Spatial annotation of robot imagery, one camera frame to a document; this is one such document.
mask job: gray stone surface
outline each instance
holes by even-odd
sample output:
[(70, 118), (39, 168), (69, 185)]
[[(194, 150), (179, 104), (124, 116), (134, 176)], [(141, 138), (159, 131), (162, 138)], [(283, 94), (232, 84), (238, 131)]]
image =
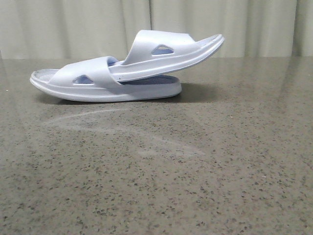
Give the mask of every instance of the gray stone surface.
[(0, 60), (0, 234), (313, 231), (313, 58), (214, 58), (180, 95), (78, 103)]

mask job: granite countertop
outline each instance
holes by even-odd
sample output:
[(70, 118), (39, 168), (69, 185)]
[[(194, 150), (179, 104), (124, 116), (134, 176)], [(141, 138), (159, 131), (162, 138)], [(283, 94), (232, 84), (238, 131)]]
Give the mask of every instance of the granite countertop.
[(0, 60), (0, 234), (313, 231), (313, 58), (211, 58), (172, 98), (60, 100)]

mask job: curtain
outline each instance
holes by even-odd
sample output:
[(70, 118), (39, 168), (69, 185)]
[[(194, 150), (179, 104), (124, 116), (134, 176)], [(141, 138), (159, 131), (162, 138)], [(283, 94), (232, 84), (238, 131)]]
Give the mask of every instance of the curtain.
[(0, 0), (3, 59), (124, 59), (141, 29), (221, 33), (215, 57), (312, 56), (313, 0)]

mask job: sandal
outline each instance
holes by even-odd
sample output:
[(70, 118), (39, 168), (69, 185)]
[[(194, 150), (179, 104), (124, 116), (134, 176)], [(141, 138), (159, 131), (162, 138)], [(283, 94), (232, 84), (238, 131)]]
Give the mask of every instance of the sandal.
[(195, 42), (188, 34), (141, 30), (124, 61), (99, 57), (32, 73), (30, 82), (62, 99), (116, 102), (171, 97), (181, 92), (179, 80), (165, 73), (193, 66), (217, 51), (219, 34)]

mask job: white slide sandal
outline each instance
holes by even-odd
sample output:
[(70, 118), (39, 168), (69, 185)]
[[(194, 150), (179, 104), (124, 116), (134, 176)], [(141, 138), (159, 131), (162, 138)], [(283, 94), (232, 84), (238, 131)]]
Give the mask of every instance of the white slide sandal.
[(215, 35), (195, 42), (188, 34), (141, 30), (124, 61), (106, 56), (32, 73), (41, 91), (67, 100), (117, 102), (171, 97), (179, 80), (163, 75), (193, 66), (217, 51), (224, 41)]

